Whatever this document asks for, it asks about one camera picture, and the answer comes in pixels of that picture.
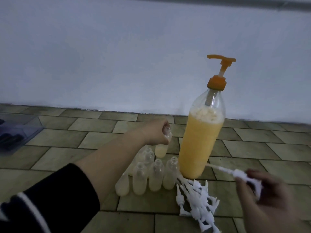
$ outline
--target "person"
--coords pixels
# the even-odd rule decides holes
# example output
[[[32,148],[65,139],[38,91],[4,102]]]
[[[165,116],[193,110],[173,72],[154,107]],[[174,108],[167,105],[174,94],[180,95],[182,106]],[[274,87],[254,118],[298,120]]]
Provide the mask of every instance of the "person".
[[[144,145],[168,145],[165,126],[165,119],[147,122],[11,197],[0,206],[1,232],[81,232],[136,153]],[[299,220],[286,184],[268,173],[247,174],[262,180],[263,190],[256,202],[251,188],[236,180],[246,231],[297,232]]]

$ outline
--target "person's left hand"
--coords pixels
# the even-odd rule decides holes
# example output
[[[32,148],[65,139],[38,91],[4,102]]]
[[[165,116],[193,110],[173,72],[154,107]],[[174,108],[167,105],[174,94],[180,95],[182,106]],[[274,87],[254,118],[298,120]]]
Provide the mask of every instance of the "person's left hand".
[[[147,145],[168,145],[169,141],[163,134],[163,129],[169,127],[167,119],[156,119],[146,122],[145,125],[139,127],[137,130],[142,132]]]

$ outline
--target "white foam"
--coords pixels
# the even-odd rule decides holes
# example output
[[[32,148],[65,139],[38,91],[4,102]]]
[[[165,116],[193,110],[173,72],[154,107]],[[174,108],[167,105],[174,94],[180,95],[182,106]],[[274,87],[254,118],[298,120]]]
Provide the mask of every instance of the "white foam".
[[[219,124],[223,123],[225,120],[224,115],[220,109],[211,108],[205,105],[201,107],[191,107],[190,113],[197,120],[205,123]]]

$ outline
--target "hand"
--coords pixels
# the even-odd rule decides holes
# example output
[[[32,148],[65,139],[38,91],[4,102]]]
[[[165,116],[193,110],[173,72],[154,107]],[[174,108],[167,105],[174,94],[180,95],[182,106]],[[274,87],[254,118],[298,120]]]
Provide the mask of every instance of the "hand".
[[[169,127],[167,119],[156,119],[146,122],[145,125],[139,127],[137,130],[142,132],[147,145],[168,145],[169,141],[163,134],[164,127]]]
[[[236,178],[247,233],[296,232],[298,225],[293,198],[287,185],[266,172],[248,169],[247,175],[262,180],[262,192],[256,202],[251,188]]]

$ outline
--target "bottle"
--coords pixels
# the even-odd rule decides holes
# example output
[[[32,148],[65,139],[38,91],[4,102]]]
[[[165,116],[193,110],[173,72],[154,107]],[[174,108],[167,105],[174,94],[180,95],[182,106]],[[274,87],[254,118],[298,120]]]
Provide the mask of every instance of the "bottle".
[[[156,159],[149,170],[149,189],[158,191],[161,189],[164,177],[164,164],[160,159]]]
[[[169,161],[167,161],[164,171],[163,187],[167,190],[174,188],[177,172],[179,171],[178,159],[173,156]]]
[[[144,163],[148,171],[154,160],[155,160],[155,154],[149,147],[145,148],[145,150],[141,154],[138,155],[138,162]]]
[[[133,191],[137,195],[142,195],[147,187],[147,168],[142,162],[138,162],[133,171]]]
[[[165,127],[164,128],[164,136],[169,140],[169,142],[172,139],[172,133],[171,128]],[[155,156],[157,158],[163,158],[166,155],[168,145],[159,144],[155,147]]]
[[[130,183],[128,181],[128,173],[122,174],[117,184],[115,184],[115,190],[118,196],[126,196],[130,191]]]
[[[207,55],[209,59],[221,59],[221,69],[208,82],[208,90],[192,104],[183,143],[179,152],[181,174],[188,179],[198,178],[212,152],[214,143],[225,120],[225,106],[220,92],[226,86],[223,77],[235,58]]]
[[[143,146],[135,155],[134,159],[132,160],[130,166],[127,168],[126,172],[129,176],[133,176],[133,170],[138,162],[138,157],[142,154],[142,152],[146,149],[147,146]]]

